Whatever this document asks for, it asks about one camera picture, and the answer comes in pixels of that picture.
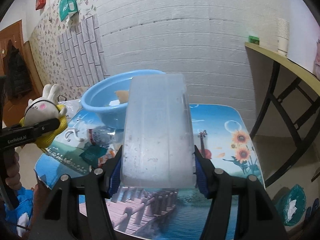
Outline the person's left hand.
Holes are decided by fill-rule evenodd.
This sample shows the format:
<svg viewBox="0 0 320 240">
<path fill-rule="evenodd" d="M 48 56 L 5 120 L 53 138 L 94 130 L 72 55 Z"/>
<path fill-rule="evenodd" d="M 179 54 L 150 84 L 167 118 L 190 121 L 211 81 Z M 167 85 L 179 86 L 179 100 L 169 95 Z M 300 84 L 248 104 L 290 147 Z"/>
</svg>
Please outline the person's left hand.
<svg viewBox="0 0 320 240">
<path fill-rule="evenodd" d="M 20 165 L 18 163 L 19 155 L 17 152 L 14 154 L 14 162 L 7 168 L 8 178 L 5 179 L 6 184 L 12 190 L 20 190 L 22 187 L 22 183 L 20 182 Z"/>
</svg>

